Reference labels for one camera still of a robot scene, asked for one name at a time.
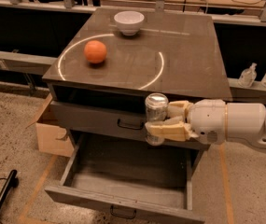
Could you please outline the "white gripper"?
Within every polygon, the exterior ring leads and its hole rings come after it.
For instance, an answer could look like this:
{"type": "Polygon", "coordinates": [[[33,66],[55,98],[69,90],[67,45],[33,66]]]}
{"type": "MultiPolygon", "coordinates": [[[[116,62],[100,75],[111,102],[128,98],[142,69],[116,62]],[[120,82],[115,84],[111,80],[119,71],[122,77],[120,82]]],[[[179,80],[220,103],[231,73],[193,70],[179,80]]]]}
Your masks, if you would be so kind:
{"type": "Polygon", "coordinates": [[[168,104],[165,121],[145,124],[149,134],[159,138],[185,142],[195,138],[205,145],[219,145],[225,140],[226,103],[204,99],[195,104],[173,101],[168,104]]]}

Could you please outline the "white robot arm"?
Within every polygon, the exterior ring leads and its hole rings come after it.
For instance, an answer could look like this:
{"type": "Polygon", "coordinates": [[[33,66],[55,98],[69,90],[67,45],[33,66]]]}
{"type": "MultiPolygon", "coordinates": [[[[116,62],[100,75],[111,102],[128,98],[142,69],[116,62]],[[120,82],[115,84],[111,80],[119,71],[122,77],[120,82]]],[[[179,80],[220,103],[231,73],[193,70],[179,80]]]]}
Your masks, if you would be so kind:
{"type": "Polygon", "coordinates": [[[266,106],[260,103],[226,103],[220,99],[170,102],[161,93],[145,100],[147,133],[162,141],[203,145],[240,143],[266,153],[266,106]]]}

